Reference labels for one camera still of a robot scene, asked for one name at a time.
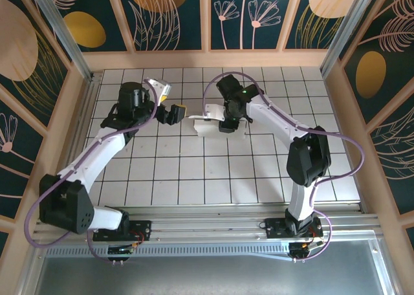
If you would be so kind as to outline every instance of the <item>grid floor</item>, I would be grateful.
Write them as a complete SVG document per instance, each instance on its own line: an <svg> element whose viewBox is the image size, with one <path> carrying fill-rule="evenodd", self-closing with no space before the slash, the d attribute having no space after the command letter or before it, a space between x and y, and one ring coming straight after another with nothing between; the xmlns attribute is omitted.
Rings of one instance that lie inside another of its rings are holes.
<svg viewBox="0 0 414 295"><path fill-rule="evenodd" d="M184 104L188 116L200 115L203 89L223 71L251 75L277 106L300 122L338 131L315 67L106 70L85 145L116 103L121 83L162 78L172 84L164 102L167 108ZM207 98L209 104L223 104L216 87ZM329 147L332 166L328 175L349 171L342 141L330 137ZM289 202L292 181L286 171L287 154L279 139L257 122L249 125L245 139L214 139L198 137L188 118L174 126L154 120L108 163L90 196L100 206ZM352 177L322 184L316 197L316 201L354 200L359 196Z"/></svg>

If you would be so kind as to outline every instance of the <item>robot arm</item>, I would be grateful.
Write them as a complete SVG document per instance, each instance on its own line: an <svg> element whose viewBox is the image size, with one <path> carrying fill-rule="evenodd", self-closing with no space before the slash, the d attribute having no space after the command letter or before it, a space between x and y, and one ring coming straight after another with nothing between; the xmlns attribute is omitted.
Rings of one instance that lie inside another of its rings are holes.
<svg viewBox="0 0 414 295"><path fill-rule="evenodd" d="M219 131L225 133L237 130L240 119L259 122L280 138L289 150L287 171L293 180L286 226L292 235L302 234L313 222L311 194L314 184L331 165L327 137L298 130L298 126L311 128L284 113L264 94L270 106L277 109L284 119L276 114L262 99L255 85L244 88L229 75L220 80L217 87L224 98L224 106L208 104L206 116L194 118L218 120Z"/></svg>
<svg viewBox="0 0 414 295"><path fill-rule="evenodd" d="M151 100L149 91L139 83L123 83L118 103L114 104L108 117L101 123L101 129L93 142L57 175L45 175L41 179L40 194L74 169L81 159L83 160L82 166L40 203L42 222L76 234L82 234L88 229L114 230L121 234L129 231L129 218L126 212L93 206L89 192L99 173L115 154L128 144L138 130L119 133L102 140L105 135L139 126L150 118L155 106L157 106L156 118L162 124L173 125L185 117L185 107L172 105L171 111L167 112L165 106L161 104L168 96L170 84L161 80L149 80L149 83L155 88L158 100ZM95 142L99 142L100 145L89 153Z"/></svg>

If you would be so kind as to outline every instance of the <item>purple cable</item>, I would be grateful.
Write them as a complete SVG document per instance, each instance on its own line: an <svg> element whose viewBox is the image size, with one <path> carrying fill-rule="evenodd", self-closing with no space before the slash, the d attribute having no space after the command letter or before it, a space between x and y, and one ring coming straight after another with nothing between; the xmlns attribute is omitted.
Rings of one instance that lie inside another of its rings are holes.
<svg viewBox="0 0 414 295"><path fill-rule="evenodd" d="M364 163L364 160L365 160L365 152L364 152L364 149L362 148L362 146L357 141L355 141L352 138L347 137L345 135L341 135L339 133L333 133L333 132L326 132L326 131L318 131L318 130L313 130L313 129L307 129L307 128L304 128L304 127L297 126L294 122L292 122L289 118L287 118L281 111L278 111L277 109L275 109L267 101L267 99L265 98L262 90L259 88L259 84L251 76L249 76L249 75L247 75L247 74L245 74L243 72L237 72L237 71L224 72L224 73L222 73L220 75L217 75L215 78L213 78L211 80L210 83L208 83L206 89L204 90L204 92L202 94L202 113L203 113L204 116L207 116L206 115L206 94L207 94L208 89L212 86L212 84L214 83L215 80L219 79L220 77L223 77L223 76L226 76L226 75L231 75L231 74L241 75L241 76L243 76L245 78L248 78L257 87L257 90L259 91L260 97L262 98L262 100L264 101L264 103L267 106L269 106L269 108L273 112L275 112L278 116L280 116L289 125L291 125L292 127L295 127L297 130L304 131L304 132L308 132L308 133L313 133L315 135L326 135L326 136L341 138L341 139L343 139L345 141L348 141L348 142L354 144L356 146L356 148L358 148L358 150L360 151L361 159L360 159L358 165L354 169L352 169L351 171L349 171L347 173L344 173L342 175L337 175L337 176L334 176L334 177L329 177L329 178L323 179L321 181L317 181L314 184L314 187L312 189L312 193L310 194L309 206L314 210L314 212L316 212L317 214L322 215L327 220L328 225L329 225L329 236L328 236L328 240L327 240L326 244L323 246L323 248L320 251L318 251L317 253L315 253L312 256L309 256L309 257L306 257L306 258L302 258L302 259L297 259L297 260L305 261L305 260L308 260L308 259L312 259L312 258L320 255L324 250L326 250L326 248L328 247L328 245L329 245L329 243L331 242L331 239L332 239L332 223L331 223L331 221L329 220L329 218L324 213L319 212L319 211L317 211L317 210L314 209L314 199L315 199L315 196L316 196L317 187L320 184L324 183L324 182L329 182L330 180L342 179L344 177L348 177L348 176L354 175L356 172L358 172L359 169L361 169L362 164Z"/></svg>
<svg viewBox="0 0 414 295"><path fill-rule="evenodd" d="M150 84L150 82L145 79L144 82L146 84L149 85L149 88L152 90L153 94L154 94L154 100L157 101L158 100L158 96L157 96L157 92L155 91L154 87ZM67 232L66 234L64 234L63 236L61 236L60 238L58 238L57 240L51 242L51 243L47 243L45 245L41 245L37 242L35 242L33 240L33 238L30 236L30 231L28 229L29 227L29 222L30 222L30 218L32 217L34 210L39 206L40 202L46 198L50 193L52 193L60 184L62 184L63 182L65 182L82 164L83 162L85 162L86 158L88 158L88 156L102 143L102 141L107 140L108 138L114 137L115 135L119 135L121 133L126 133L126 132L132 132L132 131L136 131L138 129L141 129L143 127L145 127L146 125L148 125L150 123L150 121L155 117L155 114L157 113L157 105L154 106L154 109L151 113L151 116L149 117L148 120L146 120L144 123L140 124L139 126L135 126L135 127L131 127L128 129L124 129L124 130L118 130L112 133L109 133L108 135L103 136L100 141L96 141L88 150L87 152L82 156L82 158L78 161L77 164L75 164L75 166L73 167L73 170L70 170L66 175L64 175L58 182L54 183L50 188L48 188L40 197L39 199L32 205L32 207L30 208L30 210L27 212L26 215L26 219L25 219L25 225L24 225L24 229L25 229L25 237L26 240L35 248L48 248L51 247L52 245L55 245L56 243L60 242L61 240L65 239L71 232Z"/></svg>

